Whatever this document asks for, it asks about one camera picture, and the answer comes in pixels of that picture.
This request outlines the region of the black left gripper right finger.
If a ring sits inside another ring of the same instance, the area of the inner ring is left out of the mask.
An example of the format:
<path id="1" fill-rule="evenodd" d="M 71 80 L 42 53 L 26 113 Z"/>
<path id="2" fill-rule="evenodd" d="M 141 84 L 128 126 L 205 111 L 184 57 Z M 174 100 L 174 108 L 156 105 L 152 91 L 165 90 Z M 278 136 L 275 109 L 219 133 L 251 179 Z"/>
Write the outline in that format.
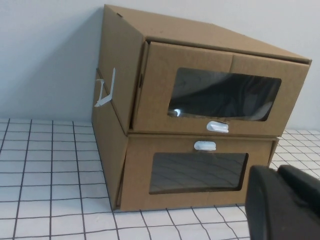
<path id="1" fill-rule="evenodd" d="M 320 212 L 320 181 L 318 179 L 292 165 L 281 165 L 277 173 L 309 209 L 314 213 Z"/>

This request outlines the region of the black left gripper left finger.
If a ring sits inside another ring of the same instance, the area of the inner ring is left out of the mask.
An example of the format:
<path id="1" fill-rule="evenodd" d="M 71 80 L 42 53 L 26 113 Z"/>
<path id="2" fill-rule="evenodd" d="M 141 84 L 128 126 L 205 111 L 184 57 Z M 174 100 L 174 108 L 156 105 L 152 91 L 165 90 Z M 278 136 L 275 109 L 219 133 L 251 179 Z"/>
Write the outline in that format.
<path id="1" fill-rule="evenodd" d="M 245 211 L 252 240 L 318 240 L 320 212 L 313 212 L 277 170 L 252 166 Z"/>

